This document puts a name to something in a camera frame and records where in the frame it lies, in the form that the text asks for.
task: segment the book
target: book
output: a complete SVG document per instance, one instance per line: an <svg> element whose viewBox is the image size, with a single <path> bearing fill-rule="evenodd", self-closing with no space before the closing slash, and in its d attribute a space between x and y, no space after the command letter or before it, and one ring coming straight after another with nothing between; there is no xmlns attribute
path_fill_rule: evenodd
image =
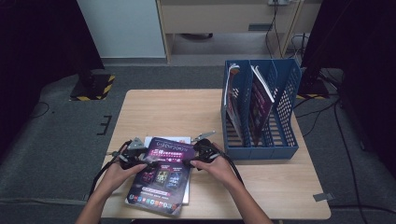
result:
<svg viewBox="0 0 396 224"><path fill-rule="evenodd" d="M179 216L191 171L182 160L194 155L191 144L153 137L143 160L158 161L159 165L135 175L125 202L150 212Z"/></svg>
<svg viewBox="0 0 396 224"><path fill-rule="evenodd" d="M224 106L226 106L228 117L235 128L236 134L242 140L241 120L237 104L238 90L233 88L233 78L239 73L239 68L239 65L236 63L232 63L228 68L228 76L224 93Z"/></svg>
<svg viewBox="0 0 396 224"><path fill-rule="evenodd" d="M158 136L164 139L172 140L179 143L191 144L191 138L187 136ZM145 147L149 148L152 136L146 136ZM190 201L190 179L187 181L186 189L184 190L183 205L189 204Z"/></svg>
<svg viewBox="0 0 396 224"><path fill-rule="evenodd" d="M262 137L262 130L268 121L274 104L274 98L268 84L265 82L259 71L259 66L251 66L254 73L250 106L249 106L249 129L255 147Z"/></svg>

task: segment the forearm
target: forearm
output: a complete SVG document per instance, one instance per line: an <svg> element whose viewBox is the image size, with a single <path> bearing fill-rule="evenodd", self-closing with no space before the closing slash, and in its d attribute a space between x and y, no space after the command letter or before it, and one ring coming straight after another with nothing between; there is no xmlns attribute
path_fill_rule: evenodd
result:
<svg viewBox="0 0 396 224"><path fill-rule="evenodd" d="M108 197L107 193L95 191L85 204L76 224L98 224Z"/></svg>
<svg viewBox="0 0 396 224"><path fill-rule="evenodd" d="M238 179L235 178L225 183L224 187L230 191L236 207L246 224L273 223Z"/></svg>

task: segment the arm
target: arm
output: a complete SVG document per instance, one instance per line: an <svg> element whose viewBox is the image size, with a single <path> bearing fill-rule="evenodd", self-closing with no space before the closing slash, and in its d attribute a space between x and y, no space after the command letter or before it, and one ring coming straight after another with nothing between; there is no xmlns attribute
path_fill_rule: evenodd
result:
<svg viewBox="0 0 396 224"><path fill-rule="evenodd" d="M220 148L219 145L215 143L213 143L213 145ZM224 158L217 157L211 163L191 161L191 164L197 168L208 171L230 192L246 224L273 223L264 211L262 211L256 201L254 201L245 186L235 176L230 164Z"/></svg>
<svg viewBox="0 0 396 224"><path fill-rule="evenodd" d="M111 193L119 188L128 177L137 174L146 166L146 164L139 164L131 169L123 170L119 163L115 162L111 164L103 176L102 181L79 214L76 224L99 223L106 200L110 197Z"/></svg>

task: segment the power outlet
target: power outlet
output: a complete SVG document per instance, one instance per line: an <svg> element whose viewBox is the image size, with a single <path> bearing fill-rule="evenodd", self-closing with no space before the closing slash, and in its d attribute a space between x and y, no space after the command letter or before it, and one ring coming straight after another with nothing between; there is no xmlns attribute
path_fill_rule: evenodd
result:
<svg viewBox="0 0 396 224"><path fill-rule="evenodd" d="M269 6L287 6L290 3L290 0L268 0Z"/></svg>

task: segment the wall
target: wall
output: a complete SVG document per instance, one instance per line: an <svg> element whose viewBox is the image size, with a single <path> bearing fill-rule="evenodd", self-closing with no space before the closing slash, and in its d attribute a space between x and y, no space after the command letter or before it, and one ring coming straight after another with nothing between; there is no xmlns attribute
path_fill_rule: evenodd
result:
<svg viewBox="0 0 396 224"><path fill-rule="evenodd" d="M155 0L78 0L101 58L165 58Z"/></svg>

